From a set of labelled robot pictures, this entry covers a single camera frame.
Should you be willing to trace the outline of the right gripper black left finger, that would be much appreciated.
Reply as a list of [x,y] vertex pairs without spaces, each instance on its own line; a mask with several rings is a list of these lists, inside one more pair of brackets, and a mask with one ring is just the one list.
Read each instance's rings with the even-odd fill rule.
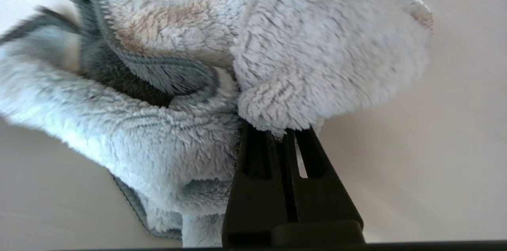
[[290,161],[295,135],[279,143],[243,123],[236,172],[222,230],[224,247],[296,247]]

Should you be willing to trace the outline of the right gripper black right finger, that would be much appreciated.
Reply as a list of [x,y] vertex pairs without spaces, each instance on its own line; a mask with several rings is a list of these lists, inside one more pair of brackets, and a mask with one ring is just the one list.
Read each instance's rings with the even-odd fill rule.
[[362,222],[315,131],[287,130],[284,168],[298,222]]

